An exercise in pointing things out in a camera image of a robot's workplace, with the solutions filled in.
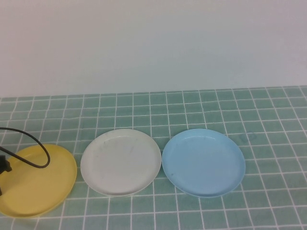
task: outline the white wall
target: white wall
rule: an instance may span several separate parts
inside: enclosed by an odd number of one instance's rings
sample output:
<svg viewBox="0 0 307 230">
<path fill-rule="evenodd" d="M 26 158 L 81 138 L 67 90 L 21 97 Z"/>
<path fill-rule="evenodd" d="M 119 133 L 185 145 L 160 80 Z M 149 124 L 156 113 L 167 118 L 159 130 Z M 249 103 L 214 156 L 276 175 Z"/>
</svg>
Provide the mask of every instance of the white wall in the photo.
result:
<svg viewBox="0 0 307 230">
<path fill-rule="evenodd" d="M 0 96 L 307 84 L 306 0 L 1 0 Z"/>
</svg>

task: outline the green tile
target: green tile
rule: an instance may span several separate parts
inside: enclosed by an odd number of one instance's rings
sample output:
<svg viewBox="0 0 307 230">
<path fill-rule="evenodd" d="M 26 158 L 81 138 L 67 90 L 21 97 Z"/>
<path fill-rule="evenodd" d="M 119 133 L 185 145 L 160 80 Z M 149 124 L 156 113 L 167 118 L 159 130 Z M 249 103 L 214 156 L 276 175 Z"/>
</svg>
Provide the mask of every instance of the green tile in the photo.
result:
<svg viewBox="0 0 307 230">
<path fill-rule="evenodd" d="M 149 115 L 150 107 L 149 106 L 135 106 L 133 107 L 133 115 Z"/>
<path fill-rule="evenodd" d="M 152 127 L 152 137 L 168 137 L 169 128 L 168 126 L 156 126 Z"/>
<path fill-rule="evenodd" d="M 40 131 L 42 129 L 43 120 L 36 120 L 36 121 L 38 123 L 37 127 L 40 127 L 40 129 L 39 130 L 35 130 L 35 131 Z M 21 120 L 21 121 L 11 120 L 11 121 L 8 122 L 7 127 L 23 130 L 24 129 L 24 125 L 25 125 L 25 120 Z"/>
<path fill-rule="evenodd" d="M 248 133 L 248 139 L 251 145 L 268 145 L 267 136 L 264 133 Z"/>
<path fill-rule="evenodd" d="M 68 141 L 77 139 L 78 130 L 63 130 L 59 134 L 59 141 Z"/>
<path fill-rule="evenodd" d="M 155 194 L 172 194 L 175 193 L 173 184 L 167 179 L 157 179 L 154 181 Z"/>
<path fill-rule="evenodd" d="M 293 149 L 298 157 L 307 156 L 307 144 L 293 145 Z"/>
<path fill-rule="evenodd" d="M 249 212 L 254 226 L 275 225 L 275 219 L 270 209 L 253 209 Z"/>
<path fill-rule="evenodd" d="M 222 101 L 220 103 L 221 110 L 237 110 L 238 107 L 235 101 Z"/>
<path fill-rule="evenodd" d="M 281 133 L 268 133 L 270 143 L 275 144 L 288 144 L 288 138 L 284 132 Z"/>
<path fill-rule="evenodd" d="M 69 194 L 69 198 L 86 198 L 87 188 L 88 186 L 86 183 L 75 184 Z"/>
<path fill-rule="evenodd" d="M 180 229 L 202 229 L 202 220 L 200 212 L 180 213 L 179 219 Z"/>
<path fill-rule="evenodd" d="M 202 107 L 204 112 L 220 111 L 220 106 L 218 102 L 203 102 Z"/>
<path fill-rule="evenodd" d="M 83 216 L 85 210 L 85 199 L 66 200 L 63 216 Z"/>
<path fill-rule="evenodd" d="M 116 116 L 132 116 L 132 107 L 118 107 Z"/>
<path fill-rule="evenodd" d="M 247 210 L 226 211 L 229 227 L 240 228 L 251 226 Z"/>
<path fill-rule="evenodd" d="M 154 138 L 154 140 L 161 150 L 164 149 L 167 142 L 169 142 L 169 138 Z"/>
<path fill-rule="evenodd" d="M 293 207 L 274 208 L 273 212 L 278 225 L 299 224 Z"/>
<path fill-rule="evenodd" d="M 258 168 L 255 161 L 245 161 L 246 165 L 246 174 L 256 174 L 258 172 Z"/>
<path fill-rule="evenodd" d="M 305 132 L 287 132 L 287 136 L 291 144 L 307 142 Z"/>
<path fill-rule="evenodd" d="M 161 125 L 168 125 L 167 115 L 153 115 L 152 126 L 161 126 Z"/>
<path fill-rule="evenodd" d="M 175 136 L 177 135 L 178 133 L 181 133 L 185 130 L 187 130 L 188 127 L 187 125 L 177 125 L 177 126 L 170 126 L 170 132 L 171 132 L 171 136 Z"/>
<path fill-rule="evenodd" d="M 199 124 L 205 122 L 203 113 L 187 114 L 187 121 L 188 124 Z"/>
<path fill-rule="evenodd" d="M 242 100 L 237 101 L 239 109 L 255 109 L 255 104 L 253 100 Z"/>
<path fill-rule="evenodd" d="M 86 217 L 84 229 L 106 230 L 107 217 Z"/>
<path fill-rule="evenodd" d="M 42 118 L 45 118 L 46 111 L 43 111 Z M 48 110 L 46 114 L 46 118 L 63 118 L 64 110 L 63 109 L 55 109 L 55 110 Z"/>
<path fill-rule="evenodd" d="M 201 198 L 200 201 L 202 210 L 223 209 L 221 197 Z"/>
<path fill-rule="evenodd" d="M 92 118 L 92 117 L 81 118 L 81 120 L 80 120 L 80 127 L 81 128 L 96 128 L 96 126 L 97 126 L 97 118 L 96 117 L 95 118 Z"/>
<path fill-rule="evenodd" d="M 283 173 L 301 171 L 297 159 L 278 159 L 278 163 Z"/>
<path fill-rule="evenodd" d="M 217 131 L 217 132 L 223 133 L 223 134 L 226 133 L 223 123 L 207 124 L 207 129 L 214 130 L 214 131 Z"/>
<path fill-rule="evenodd" d="M 279 167 L 276 160 L 257 160 L 260 173 L 279 173 Z"/>
<path fill-rule="evenodd" d="M 223 196 L 225 208 L 245 208 L 243 193 L 232 192 Z"/>
<path fill-rule="evenodd" d="M 272 99 L 275 108 L 289 108 L 291 107 L 290 102 L 286 98 Z"/>
<path fill-rule="evenodd" d="M 205 112 L 206 123 L 223 122 L 222 114 L 218 112 Z"/>
<path fill-rule="evenodd" d="M 244 190 L 263 189 L 263 185 L 259 175 L 245 175 L 242 181 L 242 186 Z"/>
<path fill-rule="evenodd" d="M 259 121 L 257 110 L 243 110 L 240 112 L 243 121 Z"/>
<path fill-rule="evenodd" d="M 134 105 L 149 105 L 149 95 L 134 95 L 133 96 Z"/>
<path fill-rule="evenodd" d="M 154 215 L 153 214 L 132 215 L 132 229 L 154 230 Z"/>
<path fill-rule="evenodd" d="M 176 197 L 175 195 L 157 195 L 155 197 L 155 211 L 167 212 L 176 211 Z"/>
<path fill-rule="evenodd" d="M 67 109 L 78 109 L 78 108 L 82 108 L 82 105 L 83 105 L 82 98 L 68 99 L 66 108 Z"/>
<path fill-rule="evenodd" d="M 151 94 L 150 95 L 150 104 L 166 104 L 166 96 L 165 94 Z"/>
<path fill-rule="evenodd" d="M 293 119 L 296 115 L 292 108 L 290 109 L 276 109 L 280 119 Z"/>
<path fill-rule="evenodd" d="M 130 230 L 130 216 L 110 216 L 108 230 Z"/>
<path fill-rule="evenodd" d="M 98 119 L 98 128 L 113 128 L 114 117 L 100 117 Z"/>
<path fill-rule="evenodd" d="M 14 112 L 12 116 L 11 113 L 1 113 L 0 120 L 2 120 L 2 118 L 4 120 L 24 120 L 28 118 L 28 115 L 29 119 L 40 119 L 45 118 L 45 114 L 46 111 Z"/>
<path fill-rule="evenodd" d="M 280 121 L 263 121 L 262 123 L 266 132 L 283 131 L 283 127 Z"/>
<path fill-rule="evenodd" d="M 272 147 L 277 158 L 295 156 L 290 145 L 273 145 Z"/>
<path fill-rule="evenodd" d="M 170 125 L 181 125 L 181 124 L 186 124 L 186 123 L 187 123 L 187 121 L 186 121 L 185 114 L 169 115 L 169 124 Z"/>
<path fill-rule="evenodd" d="M 116 197 L 110 198 L 110 214 L 130 213 L 131 198 L 130 197 Z"/>
<path fill-rule="evenodd" d="M 295 205 L 307 205 L 306 192 L 307 189 L 290 190 Z"/>
<path fill-rule="evenodd" d="M 257 109 L 271 109 L 273 108 L 272 102 L 270 99 L 256 99 L 255 105 Z"/>
<path fill-rule="evenodd" d="M 100 107 L 115 107 L 116 97 L 101 97 Z"/>
<path fill-rule="evenodd" d="M 270 206 L 264 191 L 245 192 L 245 198 L 249 208 Z"/>
<path fill-rule="evenodd" d="M 307 224 L 307 207 L 297 207 L 297 213 L 302 221 L 302 224 Z"/>
<path fill-rule="evenodd" d="M 153 196 L 135 196 L 132 200 L 132 212 L 153 212 L 154 211 Z"/>
<path fill-rule="evenodd" d="M 247 121 L 244 122 L 244 126 L 248 133 L 264 132 L 262 123 L 260 121 Z"/>
<path fill-rule="evenodd" d="M 268 93 L 271 98 L 286 97 L 286 94 L 284 93 L 283 89 L 268 89 Z"/>
<path fill-rule="evenodd" d="M 186 104 L 187 113 L 202 113 L 201 103 Z"/>
<path fill-rule="evenodd" d="M 288 188 L 302 188 L 307 187 L 306 179 L 302 173 L 284 174 L 284 180 Z"/>
<path fill-rule="evenodd" d="M 63 218 L 61 230 L 66 230 L 66 229 L 82 230 L 83 217 Z"/>
<path fill-rule="evenodd" d="M 95 129 L 83 129 L 78 133 L 78 140 L 94 140 L 96 138 Z"/>
<path fill-rule="evenodd" d="M 200 210 L 200 204 L 197 197 L 190 195 L 177 195 L 179 211 Z"/>
<path fill-rule="evenodd" d="M 292 107 L 307 107 L 307 100 L 305 98 L 289 98 Z"/>
<path fill-rule="evenodd" d="M 155 215 L 156 229 L 178 230 L 178 218 L 176 213 L 157 213 Z"/>
<path fill-rule="evenodd" d="M 278 116 L 274 109 L 259 110 L 261 120 L 277 120 Z"/>
<path fill-rule="evenodd" d="M 200 95 L 198 92 L 184 92 L 183 99 L 184 99 L 184 103 L 200 102 Z"/>
<path fill-rule="evenodd" d="M 221 100 L 234 100 L 234 95 L 232 91 L 217 91 L 216 92 L 218 99 Z"/>
<path fill-rule="evenodd" d="M 60 218 L 40 219 L 36 226 L 37 230 L 58 230 Z"/>
<path fill-rule="evenodd" d="M 238 111 L 222 111 L 225 122 L 241 121 L 240 113 Z"/>
<path fill-rule="evenodd" d="M 268 191 L 267 193 L 273 207 L 292 205 L 292 201 L 287 190 L 272 190 Z"/>
<path fill-rule="evenodd" d="M 251 89 L 250 92 L 254 99 L 269 98 L 269 95 L 266 90 Z"/>
<path fill-rule="evenodd" d="M 99 107 L 99 98 L 85 98 L 83 103 L 83 108 L 97 108 Z"/>
<path fill-rule="evenodd" d="M 307 108 L 295 108 L 298 118 L 307 118 Z"/>
<path fill-rule="evenodd" d="M 242 122 L 225 123 L 227 133 L 245 133 Z"/>
<path fill-rule="evenodd" d="M 65 118 L 76 118 L 81 115 L 81 109 L 68 109 L 64 111 Z"/>
<path fill-rule="evenodd" d="M 117 106 L 132 106 L 132 95 L 117 96 Z"/>
<path fill-rule="evenodd" d="M 40 137 L 40 141 L 42 143 L 57 141 L 58 136 L 59 136 L 59 131 L 45 131 L 42 133 L 42 136 Z"/>
<path fill-rule="evenodd" d="M 262 175 L 262 179 L 266 189 L 286 188 L 280 174 Z"/>
<path fill-rule="evenodd" d="M 251 98 L 249 90 L 234 90 L 234 94 L 237 100 Z"/>
<path fill-rule="evenodd" d="M 299 88 L 284 88 L 288 97 L 303 97 L 304 95 Z"/>
<path fill-rule="evenodd" d="M 150 107 L 152 115 L 159 115 L 159 114 L 167 114 L 167 106 L 164 105 L 152 105 Z"/>
<path fill-rule="evenodd" d="M 169 114 L 184 114 L 185 109 L 183 104 L 169 104 L 168 106 Z"/>
<path fill-rule="evenodd" d="M 201 95 L 201 101 L 202 102 L 213 102 L 217 101 L 216 93 L 213 92 L 200 92 Z"/>
</svg>

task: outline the plate rim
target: plate rim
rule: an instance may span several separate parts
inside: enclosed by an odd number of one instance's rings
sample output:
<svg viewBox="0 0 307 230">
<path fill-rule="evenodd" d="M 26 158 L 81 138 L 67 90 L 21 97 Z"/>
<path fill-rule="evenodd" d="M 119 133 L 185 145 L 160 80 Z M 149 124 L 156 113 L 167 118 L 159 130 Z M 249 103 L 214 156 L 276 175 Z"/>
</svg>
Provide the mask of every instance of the plate rim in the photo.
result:
<svg viewBox="0 0 307 230">
<path fill-rule="evenodd" d="M 166 177 L 167 177 L 168 180 L 172 183 L 172 185 L 174 185 L 177 189 L 180 189 L 180 190 L 183 191 L 185 194 L 188 194 L 188 195 L 191 195 L 191 196 L 195 196 L 195 197 L 199 197 L 199 198 L 215 198 L 215 197 L 220 197 L 220 196 L 226 195 L 226 194 L 230 193 L 231 191 L 234 191 L 234 190 L 242 183 L 242 180 L 243 180 L 243 178 L 244 178 L 244 176 L 245 176 L 245 173 L 246 173 L 246 163 L 245 163 L 245 158 L 244 158 L 243 152 L 242 152 L 242 150 L 240 149 L 240 147 L 239 147 L 232 139 L 230 139 L 229 137 L 227 137 L 226 135 L 224 135 L 224 134 L 222 134 L 222 133 L 220 133 L 220 132 L 217 132 L 217 131 L 214 131 L 214 130 L 211 130 L 211 129 L 205 129 L 205 128 L 188 129 L 188 130 L 182 131 L 182 132 L 176 134 L 175 136 L 173 136 L 173 137 L 167 142 L 167 144 L 165 145 L 165 147 L 164 147 L 164 149 L 163 149 L 163 153 L 162 153 L 162 167 L 163 167 L 163 169 L 165 168 L 165 163 L 164 163 L 164 160 L 163 160 L 163 159 L 164 159 L 164 157 L 163 157 L 164 150 L 166 149 L 167 145 L 172 144 L 172 142 L 171 142 L 172 139 L 175 138 L 175 137 L 178 136 L 178 135 L 182 135 L 182 133 L 192 132 L 192 131 L 196 131 L 196 130 L 201 130 L 201 131 L 206 130 L 207 132 L 212 132 L 212 133 L 215 133 L 215 134 L 218 134 L 218 135 L 223 135 L 224 138 L 229 139 L 231 142 L 233 142 L 233 143 L 238 147 L 238 150 L 239 150 L 239 152 L 241 153 L 242 159 L 243 159 L 243 161 L 244 161 L 244 165 L 243 165 L 244 167 L 243 167 L 243 169 L 242 169 L 242 175 L 241 175 L 241 178 L 240 178 L 240 180 L 239 180 L 239 183 L 238 183 L 233 189 L 231 189 L 231 190 L 229 190 L 229 191 L 227 191 L 227 192 L 225 192 L 225 193 L 220 193 L 219 195 L 195 195 L 195 194 L 192 194 L 192 193 L 188 193 L 188 192 L 184 191 L 183 189 L 177 187 L 177 186 L 173 183 L 173 181 L 170 179 L 170 176 L 168 175 L 168 173 L 164 170 L 164 173 L 165 173 Z"/>
<path fill-rule="evenodd" d="M 120 133 L 122 133 L 122 132 L 126 132 L 126 133 L 127 133 L 127 132 L 130 132 L 130 133 L 139 133 L 139 134 L 143 135 L 145 138 L 147 138 L 148 140 L 150 140 L 150 141 L 155 145 L 156 150 L 157 150 L 157 153 L 159 153 L 159 154 L 157 154 L 157 156 L 160 156 L 160 157 L 159 157 L 159 163 L 157 164 L 157 165 L 159 165 L 159 169 L 157 170 L 157 172 L 154 173 L 154 177 L 153 177 L 152 179 L 150 179 L 150 182 L 149 182 L 145 187 L 143 187 L 142 189 L 140 189 L 140 190 L 138 190 L 138 191 L 135 191 L 135 192 L 133 192 L 133 193 L 128 193 L 128 194 L 123 194 L 123 195 L 110 195 L 110 194 L 108 194 L 108 193 L 102 193 L 101 191 L 97 191 L 96 189 L 92 188 L 92 187 L 87 183 L 87 181 L 86 181 L 86 179 L 85 179 L 85 177 L 84 177 L 84 175 L 83 175 L 84 166 L 82 166 L 82 165 L 84 165 L 84 163 L 83 163 L 83 162 L 84 162 L 84 158 L 86 157 L 86 155 L 88 155 L 88 153 L 86 153 L 86 150 L 89 148 L 89 146 L 90 146 L 95 140 L 101 139 L 101 138 L 103 138 L 104 136 L 108 135 L 109 133 L 119 133 L 119 134 L 120 134 Z M 143 133 L 143 132 L 141 132 L 141 131 L 135 130 L 135 129 L 120 128 L 120 129 L 114 129 L 114 130 L 111 130 L 111 131 L 108 131 L 108 132 L 106 132 L 106 133 L 103 133 L 103 134 L 99 135 L 98 137 L 96 137 L 96 138 L 85 148 L 85 150 L 84 150 L 84 152 L 83 152 L 83 154 L 82 154 L 81 162 L 80 162 L 80 171 L 81 171 L 81 175 L 82 175 L 82 178 L 84 179 L 85 183 L 86 183 L 91 189 L 93 189 L 94 191 L 96 191 L 97 193 L 100 193 L 100 194 L 105 195 L 105 196 L 108 196 L 108 197 L 125 197 L 125 196 L 131 196 L 131 195 L 133 195 L 133 194 L 136 194 L 136 193 L 142 191 L 143 189 L 147 188 L 147 187 L 154 181 L 154 179 L 157 177 L 157 175 L 158 175 L 158 173 L 159 173 L 159 171 L 160 171 L 160 169 L 161 169 L 161 165 L 162 165 L 162 155 L 161 155 L 160 148 L 159 148 L 158 144 L 155 142 L 155 140 L 154 140 L 151 136 L 149 136 L 149 135 L 147 135 L 146 133 Z"/>
</svg>

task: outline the white grout line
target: white grout line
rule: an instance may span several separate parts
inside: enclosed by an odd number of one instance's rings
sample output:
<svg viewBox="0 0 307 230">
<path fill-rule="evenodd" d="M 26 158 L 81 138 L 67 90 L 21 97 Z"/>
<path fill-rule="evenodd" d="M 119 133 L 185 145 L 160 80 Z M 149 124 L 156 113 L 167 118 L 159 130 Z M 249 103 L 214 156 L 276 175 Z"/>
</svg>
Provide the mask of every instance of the white grout line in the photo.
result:
<svg viewBox="0 0 307 230">
<path fill-rule="evenodd" d="M 216 95 L 216 99 L 217 99 L 217 102 L 219 104 L 219 108 L 221 109 L 221 105 L 220 105 L 220 102 L 218 100 L 218 96 L 217 96 L 217 92 L 215 90 L 215 95 Z M 225 129 L 225 132 L 226 132 L 226 135 L 227 135 L 227 129 L 226 129 L 226 125 L 225 125 L 225 122 L 224 122 L 224 116 L 223 116 L 223 113 L 221 113 L 222 115 L 222 121 L 223 121 L 223 125 L 224 125 L 224 129 Z M 229 223 L 228 223 L 228 218 L 227 218 L 227 213 L 226 213 L 226 208 L 225 208 L 225 204 L 224 204 L 224 199 L 223 197 L 221 196 L 221 200 L 222 200 L 222 205 L 223 205 L 223 211 L 224 211 L 224 215 L 225 215 L 225 220 L 226 220 L 226 224 L 227 224 L 227 228 L 229 228 Z M 252 223 L 251 221 L 251 217 L 250 217 L 250 213 L 248 212 L 248 216 L 249 216 L 249 220 L 250 222 Z"/>
<path fill-rule="evenodd" d="M 267 90 L 266 90 L 266 92 L 268 93 L 269 99 L 270 99 L 271 102 L 272 102 L 272 99 L 271 99 L 271 97 L 270 97 L 269 92 L 268 92 Z M 281 126 L 282 126 L 282 128 L 283 128 L 283 130 L 284 130 L 284 132 L 285 132 L 285 128 L 284 128 L 284 126 L 283 126 L 283 124 L 282 124 L 281 121 L 280 121 L 280 124 L 281 124 Z M 296 216 L 297 216 L 297 218 L 298 218 L 298 221 L 299 221 L 300 225 L 302 225 L 301 218 L 299 217 L 299 214 L 298 214 L 297 208 L 296 208 L 296 206 L 295 206 L 294 200 L 293 200 L 292 195 L 291 195 L 291 193 L 290 193 L 290 191 L 289 191 L 288 184 L 287 184 L 287 182 L 286 182 L 286 180 L 285 180 L 285 178 L 284 178 L 284 173 L 282 173 L 282 168 L 281 168 L 281 166 L 280 166 L 280 164 L 279 164 L 278 158 L 276 157 L 275 150 L 273 149 L 272 146 L 271 146 L 271 149 L 272 149 L 272 151 L 273 151 L 275 160 L 276 160 L 276 162 L 277 162 L 277 165 L 278 165 L 278 168 L 279 168 L 279 171 L 280 171 L 279 174 L 280 174 L 280 175 L 282 176 L 282 178 L 283 178 L 283 182 L 284 182 L 284 184 L 285 184 L 285 186 L 286 186 L 286 188 L 287 188 L 287 192 L 288 192 L 288 195 L 289 195 L 289 197 L 290 197 L 290 199 L 291 199 L 291 203 L 292 203 L 292 206 L 294 207 L 294 210 L 295 210 Z"/>
<path fill-rule="evenodd" d="M 65 108 L 66 108 L 66 106 L 67 106 L 67 98 L 68 98 L 68 96 L 66 96 Z M 56 144 L 58 144 L 59 136 L 60 136 L 60 132 L 59 132 L 59 135 L 58 135 Z M 65 203 L 66 203 L 66 202 L 65 202 L 65 200 L 64 200 L 64 201 L 63 201 L 62 212 L 61 212 L 61 217 L 60 217 L 60 221 L 59 221 L 59 230 L 61 230 L 61 227 L 62 227 L 63 216 L 64 216 L 64 209 L 65 209 Z"/>
<path fill-rule="evenodd" d="M 170 129 L 170 123 L 169 123 L 167 96 L 165 96 L 165 102 L 166 102 L 166 110 L 167 110 L 168 133 L 169 133 L 169 138 L 171 138 L 171 129 Z M 174 186 L 174 187 L 175 187 L 175 200 L 176 200 L 176 210 L 177 210 L 178 229 L 180 230 L 180 218 L 179 218 L 179 209 L 178 209 L 177 188 L 176 188 L 176 186 Z"/>
<path fill-rule="evenodd" d="M 153 127 L 152 127 L 152 109 L 151 109 L 151 100 L 150 100 L 150 94 L 149 94 L 149 124 L 150 124 L 150 136 L 153 136 Z M 153 180 L 153 229 L 156 230 L 156 218 L 155 218 L 155 194 L 154 194 L 154 180 Z"/>
</svg>

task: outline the white plate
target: white plate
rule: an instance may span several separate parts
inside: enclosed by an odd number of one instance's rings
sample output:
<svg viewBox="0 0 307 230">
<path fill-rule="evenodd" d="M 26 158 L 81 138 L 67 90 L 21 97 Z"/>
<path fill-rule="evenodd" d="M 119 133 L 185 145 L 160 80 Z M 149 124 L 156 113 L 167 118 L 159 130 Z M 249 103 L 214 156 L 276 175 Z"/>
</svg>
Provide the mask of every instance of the white plate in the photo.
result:
<svg viewBox="0 0 307 230">
<path fill-rule="evenodd" d="M 95 191 L 127 196 L 147 187 L 161 167 L 161 152 L 148 135 L 132 129 L 102 134 L 85 149 L 81 174 Z"/>
</svg>

